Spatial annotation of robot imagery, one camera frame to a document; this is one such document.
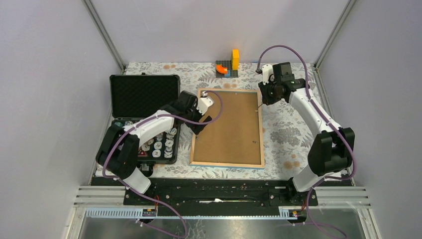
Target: glass panel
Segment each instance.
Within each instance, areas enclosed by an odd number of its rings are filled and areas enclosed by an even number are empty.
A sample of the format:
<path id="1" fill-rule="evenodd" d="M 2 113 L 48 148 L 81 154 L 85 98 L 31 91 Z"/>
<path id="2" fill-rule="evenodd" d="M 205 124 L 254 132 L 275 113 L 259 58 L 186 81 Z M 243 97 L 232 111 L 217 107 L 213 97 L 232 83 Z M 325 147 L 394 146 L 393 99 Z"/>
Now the glass panel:
<path id="1" fill-rule="evenodd" d="M 336 226 L 347 233 L 349 238 L 364 239 L 362 226 L 358 214 L 353 209 L 312 209 L 316 222 Z M 81 232 L 81 239 L 133 239 L 160 238 L 171 239 L 156 230 L 140 227 L 130 219 L 86 218 Z M 284 227 L 289 224 L 285 220 L 186 220 L 189 235 L 195 239 L 258 239 L 258 238 L 312 238 L 326 239 L 315 226 Z M 183 225 L 180 220 L 156 219 L 151 222 L 156 227 L 171 233 L 182 235 Z M 334 236 L 341 234 L 329 230 Z"/>

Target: metal surface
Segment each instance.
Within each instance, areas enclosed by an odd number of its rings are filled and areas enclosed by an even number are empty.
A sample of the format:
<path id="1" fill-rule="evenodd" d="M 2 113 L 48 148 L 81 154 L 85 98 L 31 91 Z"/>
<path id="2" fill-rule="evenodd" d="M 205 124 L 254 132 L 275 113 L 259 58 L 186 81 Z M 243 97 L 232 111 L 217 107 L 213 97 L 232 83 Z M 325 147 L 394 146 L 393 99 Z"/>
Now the metal surface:
<path id="1" fill-rule="evenodd" d="M 116 61 L 116 64 L 119 66 L 119 68 L 121 69 L 121 72 L 123 73 L 125 69 L 125 64 L 118 50 L 116 49 L 116 46 L 111 40 L 110 35 L 107 33 L 106 27 L 101 21 L 101 18 L 97 13 L 97 10 L 95 9 L 94 4 L 92 3 L 91 0 L 82 0 L 82 2 L 85 4 L 87 11 L 89 12 L 92 20 L 94 21 L 94 24 L 96 25 L 98 31 L 100 32 L 101 37 L 103 38 L 105 44 L 110 50 L 110 53 L 113 56 L 114 60 Z"/>
<path id="2" fill-rule="evenodd" d="M 328 50 L 330 49 L 332 43 L 334 42 L 335 38 L 337 37 L 339 31 L 341 30 L 341 27 L 343 26 L 344 22 L 346 21 L 347 17 L 349 16 L 349 13 L 352 11 L 353 6 L 357 0 L 349 0 L 347 2 L 346 7 L 344 8 L 343 12 L 340 15 L 340 18 L 338 19 L 334 29 L 332 30 L 327 42 L 324 45 L 324 48 L 322 49 L 321 54 L 319 54 L 318 58 L 315 61 L 315 67 L 319 68 L 321 63 L 323 62 L 325 56 L 327 55 Z"/>
<path id="3" fill-rule="evenodd" d="M 75 199 L 75 206 L 123 205 L 124 186 L 81 186 Z"/>
<path id="4" fill-rule="evenodd" d="M 360 223 L 362 225 L 363 232 L 367 239 L 381 239 L 381 234 L 378 231 L 378 226 L 375 223 L 373 215 L 371 215 L 372 209 L 357 209 L 359 214 Z"/>
<path id="5" fill-rule="evenodd" d="M 360 225 L 358 214 L 353 209 L 347 210 L 312 210 L 317 222 L 332 224 L 344 230 L 349 238 L 364 239 L 365 234 Z M 293 227 L 286 220 L 186 220 L 188 239 L 325 239 L 314 226 Z M 183 234 L 183 226 L 179 220 L 156 219 L 152 225 L 172 233 Z M 161 232 L 147 227 L 140 227 L 135 220 L 86 218 L 80 239 L 133 239 L 160 238 L 171 239 Z"/>
<path id="6" fill-rule="evenodd" d="M 76 208 L 75 214 L 73 215 L 72 223 L 67 234 L 67 239 L 77 239 L 81 233 L 82 224 L 85 218 L 86 208 Z"/>
<path id="7" fill-rule="evenodd" d="M 316 187 L 316 196 L 321 208 L 371 208 L 364 187 Z"/>

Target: orange stain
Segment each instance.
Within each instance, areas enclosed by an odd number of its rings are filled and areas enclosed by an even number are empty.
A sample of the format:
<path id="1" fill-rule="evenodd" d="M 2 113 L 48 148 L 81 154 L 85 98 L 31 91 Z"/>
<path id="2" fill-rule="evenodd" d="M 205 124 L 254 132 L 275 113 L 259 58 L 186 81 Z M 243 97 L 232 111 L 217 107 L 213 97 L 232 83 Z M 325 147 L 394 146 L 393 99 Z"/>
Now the orange stain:
<path id="1" fill-rule="evenodd" d="M 284 163 L 283 163 L 283 166 L 284 166 L 286 169 L 292 169 L 292 168 L 293 168 L 292 163 L 291 163 L 291 162 L 289 162 L 289 161 L 284 162 Z"/>

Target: orange block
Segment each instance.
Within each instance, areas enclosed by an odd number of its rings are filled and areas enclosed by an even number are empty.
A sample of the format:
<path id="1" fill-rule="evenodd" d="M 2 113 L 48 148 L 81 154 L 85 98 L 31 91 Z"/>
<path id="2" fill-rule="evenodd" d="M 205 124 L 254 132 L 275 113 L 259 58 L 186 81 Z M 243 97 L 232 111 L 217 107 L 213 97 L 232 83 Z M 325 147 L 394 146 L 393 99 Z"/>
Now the orange block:
<path id="1" fill-rule="evenodd" d="M 239 49 L 233 49 L 231 51 L 231 69 L 237 71 L 239 67 Z"/>
<path id="2" fill-rule="evenodd" d="M 227 67 L 223 67 L 221 65 L 216 65 L 215 69 L 222 74 L 227 74 Z"/>

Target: open case lid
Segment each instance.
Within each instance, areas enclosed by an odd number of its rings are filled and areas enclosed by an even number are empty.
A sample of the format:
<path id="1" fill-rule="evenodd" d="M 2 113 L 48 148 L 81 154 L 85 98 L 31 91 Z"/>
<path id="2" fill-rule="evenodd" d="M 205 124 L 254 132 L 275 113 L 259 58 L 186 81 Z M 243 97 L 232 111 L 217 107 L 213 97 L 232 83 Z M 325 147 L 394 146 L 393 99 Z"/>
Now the open case lid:
<path id="1" fill-rule="evenodd" d="M 180 78 L 178 75 L 111 75 L 110 89 L 114 118 L 146 118 L 177 100 Z"/>

